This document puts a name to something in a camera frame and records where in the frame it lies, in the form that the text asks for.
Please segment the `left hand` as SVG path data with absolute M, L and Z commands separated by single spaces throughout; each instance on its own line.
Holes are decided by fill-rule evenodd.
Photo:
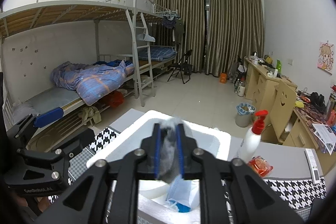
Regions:
M 51 204 L 48 197 L 29 197 L 27 201 L 25 198 L 18 196 L 15 192 L 10 192 L 10 195 L 19 207 L 29 208 L 37 217 Z

